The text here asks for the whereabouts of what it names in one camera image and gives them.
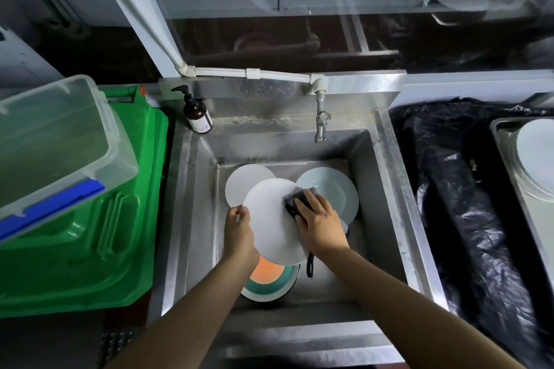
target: bottle label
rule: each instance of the bottle label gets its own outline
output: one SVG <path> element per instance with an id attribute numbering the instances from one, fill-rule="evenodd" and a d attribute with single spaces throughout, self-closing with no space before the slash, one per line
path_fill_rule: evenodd
<path id="1" fill-rule="evenodd" d="M 190 123 L 190 127 L 197 133 L 207 133 L 212 129 L 212 118 L 207 111 L 206 115 L 198 120 L 190 120 L 188 118 L 187 120 Z"/>

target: forearm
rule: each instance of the forearm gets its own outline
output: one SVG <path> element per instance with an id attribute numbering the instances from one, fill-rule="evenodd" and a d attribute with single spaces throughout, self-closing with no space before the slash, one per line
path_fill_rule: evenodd
<path id="1" fill-rule="evenodd" d="M 253 270 L 224 258 L 108 369 L 196 369 Z"/>
<path id="2" fill-rule="evenodd" d="M 412 369 L 523 369 L 474 327 L 341 248 L 323 262 L 354 293 Z"/>

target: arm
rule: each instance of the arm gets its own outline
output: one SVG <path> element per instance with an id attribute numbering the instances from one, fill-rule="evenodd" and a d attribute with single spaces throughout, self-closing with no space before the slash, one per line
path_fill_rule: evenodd
<path id="1" fill-rule="evenodd" d="M 107 369 L 196 369 L 258 261 L 250 213 L 233 207 L 225 221 L 221 261 Z"/>
<path id="2" fill-rule="evenodd" d="M 330 203 L 304 193 L 314 211 L 296 200 L 302 241 L 354 293 L 412 369 L 523 369 L 464 320 L 351 250 Z"/>

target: faucet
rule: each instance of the faucet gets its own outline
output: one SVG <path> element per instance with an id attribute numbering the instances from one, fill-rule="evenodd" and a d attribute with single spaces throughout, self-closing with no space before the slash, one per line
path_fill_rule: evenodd
<path id="1" fill-rule="evenodd" d="M 327 137 L 325 136 L 325 127 L 329 124 L 329 121 L 331 121 L 331 114 L 324 110 L 326 92 L 327 91 L 324 89 L 315 90 L 317 100 L 317 115 L 315 116 L 315 143 L 325 142 L 327 140 Z"/>

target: person's left hand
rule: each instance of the person's left hand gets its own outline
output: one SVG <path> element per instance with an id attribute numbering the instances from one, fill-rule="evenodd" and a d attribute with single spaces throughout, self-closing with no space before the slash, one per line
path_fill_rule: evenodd
<path id="1" fill-rule="evenodd" d="M 245 206 L 232 207 L 227 212 L 223 258 L 244 261 L 247 265 L 252 266 L 252 271 L 258 265 L 260 253 L 254 247 L 254 233 L 250 228 L 250 212 Z"/>

